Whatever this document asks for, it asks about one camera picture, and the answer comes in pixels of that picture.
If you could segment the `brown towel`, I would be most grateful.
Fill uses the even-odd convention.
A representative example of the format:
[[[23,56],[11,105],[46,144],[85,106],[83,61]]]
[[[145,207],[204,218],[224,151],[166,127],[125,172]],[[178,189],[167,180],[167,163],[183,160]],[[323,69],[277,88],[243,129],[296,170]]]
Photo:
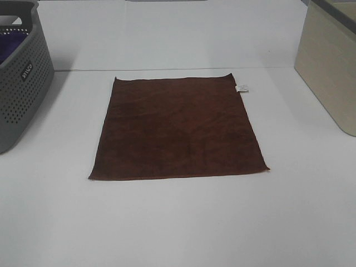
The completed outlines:
[[[91,180],[268,169],[232,74],[113,82]]]

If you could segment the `purple cloth in basket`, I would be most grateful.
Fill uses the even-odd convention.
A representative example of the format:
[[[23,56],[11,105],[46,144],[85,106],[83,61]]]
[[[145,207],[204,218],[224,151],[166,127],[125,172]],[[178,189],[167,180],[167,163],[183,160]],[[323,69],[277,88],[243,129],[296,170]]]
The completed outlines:
[[[1,35],[1,64],[18,58],[27,48],[28,32],[8,32]]]

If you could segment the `grey perforated laundry basket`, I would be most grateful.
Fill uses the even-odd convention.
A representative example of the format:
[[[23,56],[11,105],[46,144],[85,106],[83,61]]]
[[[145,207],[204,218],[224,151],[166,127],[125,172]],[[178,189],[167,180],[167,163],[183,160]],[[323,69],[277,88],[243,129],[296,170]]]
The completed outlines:
[[[1,1],[1,15],[21,24],[1,26],[1,40],[16,48],[1,58],[1,152],[10,150],[40,107],[54,68],[37,8],[38,1]]]

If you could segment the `beige storage bin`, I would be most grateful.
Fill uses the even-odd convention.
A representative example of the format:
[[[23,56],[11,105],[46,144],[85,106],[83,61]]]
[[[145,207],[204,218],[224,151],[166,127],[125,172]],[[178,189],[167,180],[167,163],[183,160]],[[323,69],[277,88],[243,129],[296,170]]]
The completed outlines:
[[[355,1],[309,1],[294,68],[338,127],[355,136]]]

